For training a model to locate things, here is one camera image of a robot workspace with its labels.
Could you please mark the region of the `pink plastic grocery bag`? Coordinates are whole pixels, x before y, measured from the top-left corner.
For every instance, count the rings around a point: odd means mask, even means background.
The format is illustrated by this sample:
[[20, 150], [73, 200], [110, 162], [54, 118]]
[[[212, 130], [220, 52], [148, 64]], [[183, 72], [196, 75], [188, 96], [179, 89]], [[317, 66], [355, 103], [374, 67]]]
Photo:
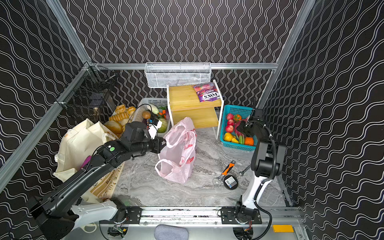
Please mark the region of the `pink plastic grocery bag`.
[[186, 117], [165, 135], [166, 146], [158, 154], [158, 175], [168, 181], [185, 184], [196, 161], [197, 133], [191, 118]]

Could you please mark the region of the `purple snack packet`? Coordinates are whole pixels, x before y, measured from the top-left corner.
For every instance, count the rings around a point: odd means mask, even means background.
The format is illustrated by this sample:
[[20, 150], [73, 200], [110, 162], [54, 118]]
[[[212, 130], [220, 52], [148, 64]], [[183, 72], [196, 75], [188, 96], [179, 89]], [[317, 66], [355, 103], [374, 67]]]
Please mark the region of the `purple snack packet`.
[[81, 169], [83, 169], [83, 168], [90, 162], [91, 158], [92, 158], [91, 156], [88, 156], [88, 157], [84, 160], [83, 164], [81, 165]]

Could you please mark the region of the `cream canvas tote bag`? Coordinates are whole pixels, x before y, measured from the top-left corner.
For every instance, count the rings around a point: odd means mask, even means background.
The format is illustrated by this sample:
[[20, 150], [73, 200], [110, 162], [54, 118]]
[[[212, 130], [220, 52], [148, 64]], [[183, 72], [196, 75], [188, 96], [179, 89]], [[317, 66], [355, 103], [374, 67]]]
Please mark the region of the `cream canvas tote bag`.
[[[86, 119], [67, 131], [61, 140], [59, 152], [55, 155], [58, 164], [54, 176], [63, 183], [85, 166], [86, 159], [108, 141], [118, 137], [102, 123]], [[81, 196], [85, 202], [100, 203], [110, 199], [116, 189], [124, 164], [97, 180]]]

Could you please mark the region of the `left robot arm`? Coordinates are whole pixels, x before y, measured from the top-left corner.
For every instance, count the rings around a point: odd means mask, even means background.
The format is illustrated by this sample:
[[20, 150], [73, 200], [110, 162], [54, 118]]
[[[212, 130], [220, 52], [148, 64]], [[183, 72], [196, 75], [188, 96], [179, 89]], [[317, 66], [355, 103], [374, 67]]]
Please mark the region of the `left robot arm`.
[[85, 206], [76, 206], [75, 202], [122, 163], [145, 156], [147, 152], [158, 154], [166, 143], [164, 138], [151, 136], [144, 123], [128, 123], [120, 139], [100, 146], [90, 161], [56, 190], [28, 201], [30, 216], [43, 237], [60, 240], [76, 228], [100, 221], [124, 223], [129, 219], [127, 208], [117, 199]]

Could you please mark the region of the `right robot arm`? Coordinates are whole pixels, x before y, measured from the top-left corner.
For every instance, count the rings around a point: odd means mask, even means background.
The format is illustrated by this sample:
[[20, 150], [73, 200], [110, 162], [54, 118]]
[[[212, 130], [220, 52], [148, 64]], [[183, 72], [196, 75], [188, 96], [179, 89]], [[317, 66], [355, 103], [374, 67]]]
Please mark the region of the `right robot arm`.
[[258, 117], [249, 117], [239, 127], [240, 133], [256, 137], [257, 140], [249, 167], [253, 171], [253, 178], [236, 203], [236, 219], [240, 224], [245, 224], [258, 219], [262, 211], [259, 201], [267, 185], [281, 174], [286, 146], [276, 140], [266, 123]]

